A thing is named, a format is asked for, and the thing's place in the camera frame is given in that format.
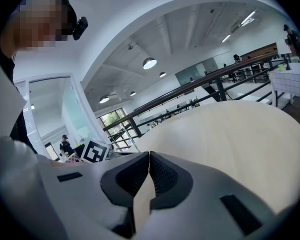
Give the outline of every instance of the pendant ceiling light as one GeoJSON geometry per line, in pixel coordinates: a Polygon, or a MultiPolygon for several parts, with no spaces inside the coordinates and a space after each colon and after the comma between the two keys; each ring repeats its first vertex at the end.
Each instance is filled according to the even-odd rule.
{"type": "Polygon", "coordinates": [[[101,98],[100,98],[100,101],[99,101],[99,103],[105,103],[105,102],[107,102],[109,100],[109,97],[108,96],[102,96],[101,98]]]}
{"type": "Polygon", "coordinates": [[[143,61],[143,69],[144,70],[151,69],[156,64],[157,64],[157,60],[155,60],[154,58],[152,58],[152,57],[146,58],[143,61]]]}

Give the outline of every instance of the person in black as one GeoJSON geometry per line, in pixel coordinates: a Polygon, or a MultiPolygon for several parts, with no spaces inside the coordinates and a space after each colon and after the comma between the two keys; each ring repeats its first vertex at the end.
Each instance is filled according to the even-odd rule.
{"type": "MultiPolygon", "coordinates": [[[[0,33],[0,66],[12,83],[15,68],[12,57],[17,51],[43,47],[43,42],[61,41],[72,35],[77,16],[69,1],[47,1],[23,0],[20,9],[10,16],[0,33]]],[[[10,137],[27,144],[37,154],[28,139],[23,112],[15,122],[10,137]]]]}
{"type": "Polygon", "coordinates": [[[67,135],[62,135],[62,141],[60,143],[61,153],[65,156],[66,152],[71,156],[75,151],[71,148],[69,141],[67,141],[67,135]]]}
{"type": "Polygon", "coordinates": [[[291,30],[287,24],[283,25],[283,30],[287,32],[287,44],[294,47],[296,55],[300,59],[300,35],[297,31],[291,30]]]}

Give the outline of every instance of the wooden tabletop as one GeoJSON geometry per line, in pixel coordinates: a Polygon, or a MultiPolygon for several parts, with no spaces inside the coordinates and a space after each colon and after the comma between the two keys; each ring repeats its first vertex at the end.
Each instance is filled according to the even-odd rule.
{"type": "Polygon", "coordinates": [[[276,213],[300,195],[300,125],[276,107],[244,100],[207,104],[177,114],[135,140],[141,151],[227,173],[276,213]]]}

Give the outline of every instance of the window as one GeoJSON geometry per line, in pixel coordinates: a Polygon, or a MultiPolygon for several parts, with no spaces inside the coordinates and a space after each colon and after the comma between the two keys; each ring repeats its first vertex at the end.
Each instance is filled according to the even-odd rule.
{"type": "MultiPolygon", "coordinates": [[[[126,114],[124,112],[124,110],[122,108],[119,108],[117,110],[114,110],[110,113],[107,113],[103,116],[100,116],[98,118],[98,121],[101,125],[101,127],[106,127],[111,125],[112,123],[114,123],[115,121],[125,117],[126,114]]],[[[131,126],[130,122],[124,121],[123,122],[124,127],[127,129],[131,126]]],[[[127,151],[128,148],[122,148],[122,147],[127,147],[127,146],[132,146],[132,141],[129,139],[129,136],[125,133],[124,131],[124,127],[122,124],[119,124],[115,127],[110,128],[109,130],[105,131],[105,134],[108,136],[108,138],[110,139],[110,141],[112,143],[114,142],[118,142],[118,143],[114,143],[114,147],[118,150],[118,151],[127,151]]],[[[129,134],[131,137],[137,137],[137,133],[134,129],[128,130],[129,134]]]]}
{"type": "Polygon", "coordinates": [[[51,145],[51,143],[47,143],[44,145],[46,151],[48,152],[49,156],[51,157],[52,160],[58,161],[60,160],[60,158],[57,156],[56,151],[54,150],[53,146],[51,145]]]}

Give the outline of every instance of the white table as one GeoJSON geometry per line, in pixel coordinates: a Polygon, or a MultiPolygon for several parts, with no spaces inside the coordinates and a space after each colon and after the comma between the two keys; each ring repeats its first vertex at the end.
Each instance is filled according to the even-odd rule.
{"type": "Polygon", "coordinates": [[[290,94],[290,103],[293,102],[293,95],[300,97],[300,63],[289,63],[291,70],[286,70],[287,65],[283,66],[283,71],[275,69],[269,73],[272,85],[272,105],[277,106],[277,91],[290,94]]]}
{"type": "Polygon", "coordinates": [[[267,104],[238,100],[200,106],[160,123],[135,142],[141,151],[225,172],[276,213],[300,194],[300,125],[267,104]]]}

